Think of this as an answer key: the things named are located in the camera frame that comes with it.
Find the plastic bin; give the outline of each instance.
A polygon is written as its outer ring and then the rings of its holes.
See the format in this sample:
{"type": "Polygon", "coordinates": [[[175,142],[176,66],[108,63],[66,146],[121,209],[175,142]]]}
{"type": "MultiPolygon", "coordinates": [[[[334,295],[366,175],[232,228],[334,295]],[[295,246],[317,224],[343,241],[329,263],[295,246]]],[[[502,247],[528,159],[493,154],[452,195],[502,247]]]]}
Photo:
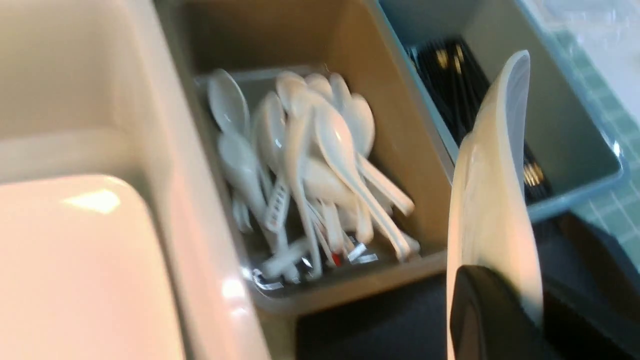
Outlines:
{"type": "Polygon", "coordinates": [[[212,237],[229,236],[153,2],[0,0],[0,39],[0,183],[106,174],[133,185],[153,215],[188,330],[176,341],[189,355],[250,341],[234,354],[259,359],[266,347],[251,299],[228,305],[246,309],[238,326],[215,288],[241,278],[231,241],[202,256],[212,237]]]}
{"type": "MultiPolygon", "coordinates": [[[[525,139],[553,189],[552,197],[528,207],[533,222],[557,215],[622,179],[627,165],[619,147],[614,150],[602,114],[519,0],[381,0],[381,5],[397,34],[399,49],[461,35],[490,81],[509,56],[529,51],[525,139]]],[[[458,147],[408,57],[404,59],[455,161],[458,147]]]]}
{"type": "Polygon", "coordinates": [[[421,242],[419,259],[403,264],[380,261],[280,290],[259,288],[248,276],[258,307],[309,313],[444,271],[452,162],[377,3],[179,1],[157,7],[248,274],[268,252],[261,237],[243,238],[229,215],[230,199],[215,146],[219,131],[196,81],[214,69],[246,74],[303,65],[341,73],[352,91],[371,104],[376,119],[372,162],[415,202],[410,217],[396,220],[421,242]]]}

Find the spoon bowl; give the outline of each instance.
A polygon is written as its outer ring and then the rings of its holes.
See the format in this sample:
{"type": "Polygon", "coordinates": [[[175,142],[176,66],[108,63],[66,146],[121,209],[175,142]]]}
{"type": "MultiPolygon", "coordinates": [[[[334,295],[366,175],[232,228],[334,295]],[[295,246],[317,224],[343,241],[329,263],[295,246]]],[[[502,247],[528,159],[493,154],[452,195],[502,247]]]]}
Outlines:
{"type": "Polygon", "coordinates": [[[276,92],[282,101],[282,106],[291,114],[292,98],[300,91],[307,89],[305,79],[291,71],[283,71],[276,77],[276,92]]]}
{"type": "Polygon", "coordinates": [[[209,107],[223,133],[234,131],[249,138],[249,107],[236,81],[223,69],[215,70],[207,85],[209,107]]]}
{"type": "Polygon", "coordinates": [[[322,95],[330,104],[334,104],[333,89],[326,77],[320,74],[311,74],[305,78],[308,87],[322,95]]]}
{"type": "Polygon", "coordinates": [[[278,173],[286,137],[286,114],[276,93],[268,93],[254,114],[257,122],[257,142],[261,159],[278,173]]]}

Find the green tile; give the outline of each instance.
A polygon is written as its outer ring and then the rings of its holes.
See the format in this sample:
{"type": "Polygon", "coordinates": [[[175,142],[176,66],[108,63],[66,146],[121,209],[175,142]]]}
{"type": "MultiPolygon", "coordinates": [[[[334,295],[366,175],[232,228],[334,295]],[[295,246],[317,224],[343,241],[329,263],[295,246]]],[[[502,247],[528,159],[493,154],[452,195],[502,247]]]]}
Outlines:
{"type": "Polygon", "coordinates": [[[635,236],[622,244],[625,252],[635,266],[640,265],[640,236],[635,236]]]}
{"type": "Polygon", "coordinates": [[[624,114],[613,119],[613,124],[623,136],[630,136],[640,131],[640,127],[629,114],[624,114]]]}
{"type": "Polygon", "coordinates": [[[613,194],[611,192],[592,198],[591,203],[593,204],[593,207],[596,208],[597,212],[600,212],[601,209],[607,209],[616,205],[616,201],[613,199],[613,194]]]}
{"type": "Polygon", "coordinates": [[[620,105],[618,98],[613,94],[607,94],[605,96],[599,97],[598,100],[600,101],[600,104],[605,111],[614,112],[623,110],[623,107],[622,105],[620,105]]]}
{"type": "Polygon", "coordinates": [[[602,215],[602,221],[607,226],[609,232],[617,238],[634,230],[634,226],[629,222],[621,209],[614,209],[602,215]]]}
{"type": "Polygon", "coordinates": [[[623,209],[632,223],[640,225],[640,200],[624,204],[623,209]]]}
{"type": "Polygon", "coordinates": [[[636,191],[633,189],[633,187],[631,185],[632,185],[632,182],[631,181],[627,181],[624,184],[618,185],[613,190],[613,195],[616,197],[618,202],[627,203],[627,202],[630,202],[630,200],[635,199],[638,196],[638,194],[636,193],[636,191]]]}
{"type": "Polygon", "coordinates": [[[599,92],[603,89],[608,89],[609,85],[602,79],[599,74],[589,74],[584,77],[584,82],[592,92],[599,92]]]}

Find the spoon handle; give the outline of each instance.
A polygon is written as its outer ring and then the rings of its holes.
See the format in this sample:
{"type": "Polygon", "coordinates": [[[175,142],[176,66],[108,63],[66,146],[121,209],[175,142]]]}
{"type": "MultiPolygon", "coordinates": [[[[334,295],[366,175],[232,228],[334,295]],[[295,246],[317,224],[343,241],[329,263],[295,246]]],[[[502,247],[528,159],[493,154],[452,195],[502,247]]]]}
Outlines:
{"type": "Polygon", "coordinates": [[[278,174],[276,185],[269,197],[267,210],[264,212],[264,227],[277,233],[287,219],[291,191],[283,173],[278,174]]]}
{"type": "Polygon", "coordinates": [[[410,254],[415,252],[416,246],[419,248],[419,244],[416,244],[417,241],[414,240],[412,242],[404,237],[400,229],[398,229],[382,206],[378,204],[362,181],[351,176],[345,177],[345,180],[348,180],[347,186],[351,188],[351,191],[367,204],[373,220],[377,223],[385,237],[391,241],[391,245],[393,245],[396,250],[396,257],[399,260],[405,260],[410,254]]]}
{"type": "Polygon", "coordinates": [[[302,238],[296,240],[291,246],[281,252],[277,252],[271,256],[261,266],[262,274],[267,279],[273,279],[282,273],[287,273],[292,264],[300,261],[300,259],[309,252],[309,242],[302,238]]]}
{"type": "Polygon", "coordinates": [[[324,221],[326,222],[326,238],[329,241],[329,248],[334,254],[342,252],[342,228],[338,218],[338,209],[333,203],[320,201],[323,209],[324,221]]]}
{"type": "Polygon", "coordinates": [[[373,224],[371,223],[371,214],[369,214],[368,205],[362,200],[357,202],[356,223],[356,239],[363,244],[368,244],[373,240],[373,224]]]}
{"type": "Polygon", "coordinates": [[[375,186],[389,201],[391,201],[404,215],[409,215],[415,204],[402,190],[380,172],[369,160],[358,155],[358,171],[366,180],[375,186]]]}

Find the spoon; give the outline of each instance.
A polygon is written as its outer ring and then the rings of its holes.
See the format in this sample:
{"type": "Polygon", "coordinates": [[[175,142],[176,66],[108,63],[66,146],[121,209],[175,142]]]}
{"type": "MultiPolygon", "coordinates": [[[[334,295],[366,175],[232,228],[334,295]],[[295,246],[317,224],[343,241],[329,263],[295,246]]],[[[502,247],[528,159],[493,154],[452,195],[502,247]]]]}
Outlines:
{"type": "Polygon", "coordinates": [[[307,160],[304,174],[307,196],[334,203],[342,208],[355,210],[357,199],[324,161],[307,160]]]}
{"type": "MultiPolygon", "coordinates": [[[[294,101],[291,106],[292,110],[298,113],[307,113],[313,108],[324,108],[331,109],[334,113],[340,116],[336,109],[325,98],[308,89],[298,92],[296,101],[294,101]]],[[[356,237],[358,238],[358,241],[362,243],[370,243],[371,240],[373,240],[374,235],[370,214],[366,210],[367,207],[364,204],[358,204],[357,208],[359,221],[356,229],[356,237]]]]}
{"type": "Polygon", "coordinates": [[[286,115],[277,94],[268,93],[258,105],[254,116],[257,122],[257,147],[262,163],[276,174],[276,183],[269,194],[268,206],[264,214],[264,226],[269,231],[277,233],[284,226],[291,198],[291,191],[282,168],[286,115]]]}
{"type": "Polygon", "coordinates": [[[349,87],[344,78],[335,72],[329,76],[329,84],[331,84],[335,108],[342,113],[351,100],[349,87]]]}
{"type": "Polygon", "coordinates": [[[373,120],[373,112],[369,103],[360,94],[353,94],[349,104],[353,122],[356,123],[357,130],[351,132],[353,135],[356,150],[365,158],[368,158],[373,148],[373,140],[376,136],[376,126],[373,120]]]}
{"type": "MultiPolygon", "coordinates": [[[[296,103],[303,101],[300,96],[294,96],[291,100],[296,103]]],[[[294,111],[289,113],[289,123],[287,128],[287,140],[285,146],[285,174],[287,182],[291,188],[293,199],[298,206],[302,226],[309,241],[309,250],[311,254],[311,278],[322,276],[322,260],[320,258],[320,249],[311,221],[310,211],[307,206],[307,198],[302,185],[302,175],[305,171],[307,163],[307,154],[312,141],[313,133],[313,107],[302,107],[296,104],[292,105],[294,111]]]]}
{"type": "Polygon", "coordinates": [[[393,204],[402,214],[408,216],[415,208],[411,198],[367,160],[373,147],[376,131],[369,103],[361,95],[355,94],[344,113],[354,147],[359,153],[358,171],[372,185],[371,193],[385,208],[385,212],[389,213],[390,204],[393,204]]]}
{"type": "Polygon", "coordinates": [[[250,136],[249,107],[236,81],[223,69],[215,70],[207,89],[209,107],[223,133],[250,136]]]}
{"type": "Polygon", "coordinates": [[[291,114],[292,97],[307,88],[305,79],[291,71],[283,71],[276,77],[276,91],[282,101],[282,106],[288,114],[291,114]]]}
{"type": "Polygon", "coordinates": [[[311,74],[305,78],[308,87],[322,95],[330,104],[334,103],[333,90],[326,77],[320,74],[311,74]]]}
{"type": "MultiPolygon", "coordinates": [[[[251,145],[238,134],[233,132],[223,133],[218,138],[218,153],[222,159],[222,170],[225,179],[246,201],[253,215],[258,219],[262,218],[267,205],[260,190],[259,161],[251,145]]],[[[277,234],[264,229],[262,229],[262,232],[274,254],[286,251],[289,247],[284,229],[277,234]]],[[[295,266],[287,269],[285,278],[293,282],[299,278],[298,270],[295,266]]]]}
{"type": "Polygon", "coordinates": [[[249,220],[249,208],[246,207],[237,191],[232,191],[232,213],[238,229],[243,234],[253,232],[251,222],[249,220]]]}
{"type": "Polygon", "coordinates": [[[396,257],[405,260],[417,252],[420,245],[417,241],[407,240],[393,223],[393,220],[378,204],[358,173],[356,152],[353,139],[344,119],[335,109],[324,106],[316,109],[324,119],[315,121],[316,139],[329,167],[368,207],[371,216],[391,241],[396,250],[396,257]]]}

